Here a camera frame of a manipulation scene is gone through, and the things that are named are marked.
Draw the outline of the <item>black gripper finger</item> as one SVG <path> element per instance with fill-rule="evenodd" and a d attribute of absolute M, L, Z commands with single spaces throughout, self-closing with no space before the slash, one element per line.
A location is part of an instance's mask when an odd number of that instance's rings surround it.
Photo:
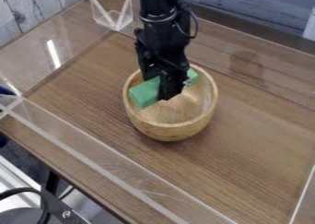
<path fill-rule="evenodd" d="M 138 56 L 138 62 L 143 79 L 149 81 L 159 75 L 158 58 L 155 56 L 146 56 L 145 54 L 141 54 Z"/>
<path fill-rule="evenodd" d="M 159 100 L 170 100 L 182 93 L 185 82 L 189 80 L 187 72 L 189 67 L 162 67 L 159 69 Z"/>

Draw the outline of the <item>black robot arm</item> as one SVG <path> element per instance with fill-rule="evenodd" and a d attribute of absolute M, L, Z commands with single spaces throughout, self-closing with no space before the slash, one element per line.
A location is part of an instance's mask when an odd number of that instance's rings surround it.
<path fill-rule="evenodd" d="M 190 63 L 186 47 L 198 36 L 191 34 L 197 15 L 183 0 L 139 0 L 142 28 L 134 30 L 135 50 L 145 81 L 155 78 L 158 100 L 182 94 L 189 80 Z"/>

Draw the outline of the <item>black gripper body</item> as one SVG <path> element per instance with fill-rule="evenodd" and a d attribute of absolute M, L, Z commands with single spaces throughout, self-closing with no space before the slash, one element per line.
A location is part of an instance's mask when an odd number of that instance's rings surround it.
<path fill-rule="evenodd" d="M 190 43 L 191 18 L 178 15 L 170 18 L 141 16 L 145 27 L 135 29 L 138 56 L 155 56 L 162 67 L 189 67 L 185 49 Z"/>

